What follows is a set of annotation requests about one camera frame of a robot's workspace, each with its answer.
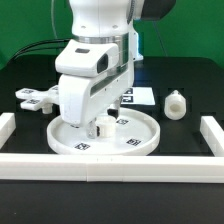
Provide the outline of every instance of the white connector piece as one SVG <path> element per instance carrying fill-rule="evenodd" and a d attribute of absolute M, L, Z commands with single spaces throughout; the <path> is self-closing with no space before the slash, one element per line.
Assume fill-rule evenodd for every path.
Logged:
<path fill-rule="evenodd" d="M 201 117 L 200 132 L 215 157 L 224 156 L 224 131 L 212 116 Z"/>
<path fill-rule="evenodd" d="M 166 97 L 164 112 L 171 120 L 180 120 L 186 114 L 186 100 L 177 90 Z"/>
<path fill-rule="evenodd" d="M 3 113 L 0 116 L 0 149 L 16 128 L 14 113 Z"/>

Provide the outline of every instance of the black cable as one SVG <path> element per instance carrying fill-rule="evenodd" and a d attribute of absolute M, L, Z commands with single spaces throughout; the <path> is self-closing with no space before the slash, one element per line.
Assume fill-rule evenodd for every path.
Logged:
<path fill-rule="evenodd" d="M 157 34 L 158 38 L 159 38 L 160 46 L 162 47 L 163 53 L 165 54 L 166 57 L 168 57 L 168 53 L 167 53 L 166 48 L 163 44 L 163 40 L 162 40 L 161 34 L 159 32 L 159 29 L 157 27 L 157 23 L 155 21 L 152 21 L 152 24 L 153 24 L 153 27 L 156 31 L 156 34 Z"/>
<path fill-rule="evenodd" d="M 41 45 L 46 45 L 46 44 L 56 44 L 56 43 L 68 43 L 70 41 L 70 39 L 58 39 L 58 40 L 44 40 L 44 41 L 40 41 L 40 42 L 36 42 L 36 43 L 32 43 L 26 47 L 23 47 L 22 49 L 20 49 L 19 51 L 17 51 L 12 57 L 11 59 L 8 61 L 7 64 L 11 63 L 12 61 L 14 61 L 19 55 L 21 54 L 25 54 L 25 53 L 28 53 L 30 52 L 29 49 L 31 48 L 34 48 L 34 47 L 37 47 L 37 46 L 41 46 Z M 60 46 L 57 46 L 57 47 L 51 47 L 51 48 L 39 48 L 40 50 L 47 50 L 47 49 L 62 49 L 64 47 L 60 47 Z"/>
<path fill-rule="evenodd" d="M 31 50 L 27 50 L 27 51 L 24 51 L 24 52 L 21 52 L 20 54 L 17 54 L 13 60 L 16 60 L 20 55 L 22 54 L 26 54 L 26 53 L 30 53 L 30 52 L 33 52 L 33 51 L 41 51 L 41 50 L 58 50 L 58 49 L 63 49 L 64 47 L 43 47 L 43 48 L 37 48 L 37 49 L 31 49 Z"/>

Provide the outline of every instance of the small white object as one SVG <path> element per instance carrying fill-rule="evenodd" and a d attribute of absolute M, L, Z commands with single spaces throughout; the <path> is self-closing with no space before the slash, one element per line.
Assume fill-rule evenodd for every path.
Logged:
<path fill-rule="evenodd" d="M 175 90 L 165 99 L 165 114 L 171 120 L 179 120 L 186 114 L 186 100 Z"/>
<path fill-rule="evenodd" d="M 37 111 L 42 108 L 43 114 L 52 113 L 53 104 L 59 104 L 58 86 L 48 91 L 24 88 L 16 92 L 16 97 L 25 100 L 20 104 L 22 109 Z"/>
<path fill-rule="evenodd" d="M 216 157 L 224 157 L 224 131 L 212 116 L 202 116 L 200 132 Z"/>
<path fill-rule="evenodd" d="M 144 113 L 121 108 L 112 137 L 90 139 L 84 127 L 69 125 L 59 116 L 48 125 L 47 138 L 58 154 L 142 156 L 158 146 L 160 126 Z"/>
<path fill-rule="evenodd" d="M 99 127 L 99 137 L 113 137 L 116 131 L 116 119 L 108 115 L 98 116 L 96 119 L 96 126 Z"/>
<path fill-rule="evenodd" d="M 16 128 L 14 113 L 3 113 L 0 116 L 0 149 Z"/>

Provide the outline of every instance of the black table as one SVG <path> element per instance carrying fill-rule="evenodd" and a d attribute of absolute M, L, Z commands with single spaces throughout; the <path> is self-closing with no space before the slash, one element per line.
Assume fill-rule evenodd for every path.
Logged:
<path fill-rule="evenodd" d="M 15 112 L 16 131 L 1 152 L 54 153 L 46 127 L 57 115 L 20 109 L 15 91 L 47 90 L 60 77 L 54 56 L 24 56 L 0 71 L 0 112 Z M 145 58 L 134 86 L 152 87 L 156 106 L 131 106 L 154 117 L 161 140 L 153 155 L 213 156 L 199 132 L 212 115 L 224 126 L 224 71 L 204 58 Z M 164 115 L 173 90 L 187 100 L 180 121 Z M 223 184 L 0 181 L 0 223 L 222 223 Z"/>

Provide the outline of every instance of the white plate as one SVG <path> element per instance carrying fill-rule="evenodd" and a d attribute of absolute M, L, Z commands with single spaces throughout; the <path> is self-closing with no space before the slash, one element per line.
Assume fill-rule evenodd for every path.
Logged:
<path fill-rule="evenodd" d="M 113 137 L 89 139 L 85 128 L 75 128 L 60 116 L 49 124 L 47 136 L 58 154 L 144 156 L 158 146 L 160 127 L 144 113 L 121 108 Z"/>

